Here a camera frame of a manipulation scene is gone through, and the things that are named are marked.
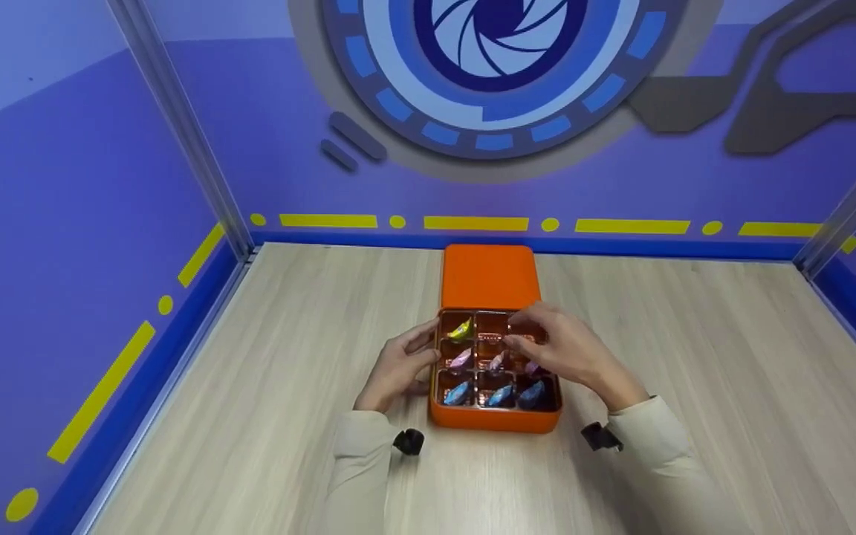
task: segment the wood grain surface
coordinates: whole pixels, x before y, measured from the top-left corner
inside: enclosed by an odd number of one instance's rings
[[[333,422],[383,345],[438,308],[441,251],[266,244],[92,532],[312,533]],[[543,297],[588,320],[686,424],[757,533],[856,533],[856,345],[791,265],[538,256]],[[424,431],[393,460],[392,534],[656,533],[605,412],[564,383],[551,434]]]

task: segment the purple candy wrapper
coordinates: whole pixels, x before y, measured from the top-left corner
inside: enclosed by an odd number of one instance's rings
[[[450,368],[461,368],[471,358],[471,349],[465,349],[451,361]]]

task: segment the candy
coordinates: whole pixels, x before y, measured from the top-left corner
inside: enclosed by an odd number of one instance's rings
[[[497,356],[490,361],[488,365],[488,369],[500,369],[500,366],[504,365],[504,359],[507,358],[507,349],[504,349],[502,352],[497,353]]]
[[[499,406],[507,400],[511,390],[510,385],[500,387],[493,394],[490,394],[490,398],[484,402],[484,406]]]
[[[537,401],[540,400],[540,396],[543,396],[543,393],[544,382],[543,380],[538,380],[529,389],[520,392],[520,396],[517,396],[517,404],[519,404],[520,409],[533,409]]]
[[[471,331],[471,320],[468,319],[463,324],[458,325],[458,327],[448,333],[448,338],[454,338],[455,340],[459,340],[461,338],[465,338],[468,335],[468,332]]]
[[[455,386],[454,389],[448,390],[444,396],[444,404],[462,404],[468,397],[468,382],[465,381],[461,385]]]
[[[468,359],[471,358],[471,349],[465,349],[461,353],[458,353],[458,356],[455,357],[453,361],[451,361],[450,368],[461,368],[464,366]]]

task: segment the white sleeve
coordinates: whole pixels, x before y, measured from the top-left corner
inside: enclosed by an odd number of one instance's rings
[[[340,417],[322,535],[384,532],[388,467],[399,432],[380,412],[353,410]]]
[[[664,533],[751,533],[741,512],[693,457],[686,430],[661,398],[609,414],[608,429],[640,465],[638,490]]]

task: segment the yellow dashed line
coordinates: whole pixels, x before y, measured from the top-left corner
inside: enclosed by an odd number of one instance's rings
[[[751,221],[742,224],[739,236],[756,236],[768,238],[811,238],[818,233],[820,223],[770,223]]]
[[[495,230],[506,233],[523,233],[527,230],[526,217],[461,217],[426,215],[425,230]]]
[[[85,403],[82,403],[78,412],[71,418],[71,422],[59,435],[58,440],[51,445],[51,449],[48,450],[48,457],[62,464],[68,460],[68,457],[71,457],[75,447],[78,447],[78,443],[84,438],[85,433],[97,420],[101,411],[105,409],[105,405],[108,404],[108,400],[111,399],[115,390],[121,386],[125,377],[128,376],[128,372],[137,362],[140,353],[143,353],[147,343],[150,343],[150,339],[154,337],[154,332],[154,328],[149,322],[140,324],[128,341],[128,345],[121,350],[118,358],[114,359],[114,363],[105,372],[105,376],[99,380],[98,386],[91,390],[88,399],[85,399]]]
[[[847,236],[845,243],[841,244],[841,250],[845,254],[853,253],[856,250],[856,236]]]
[[[577,233],[685,234],[690,221],[656,219],[577,219]]]
[[[177,275],[177,280],[181,282],[181,285],[183,285],[184,288],[187,288],[188,285],[193,282],[193,278],[197,276],[200,268],[204,266],[204,262],[206,262],[207,258],[210,257],[210,254],[213,253],[214,248],[217,248],[217,244],[220,243],[220,239],[223,237],[223,224],[215,224],[215,226],[211,228],[210,234],[207,234],[207,237],[204,238],[204,243],[201,243],[200,247],[197,247],[193,256],[190,257],[190,260],[188,260],[187,264],[184,265],[183,270],[181,270]]]
[[[378,219],[373,215],[281,213],[279,224],[283,227],[378,228]]]

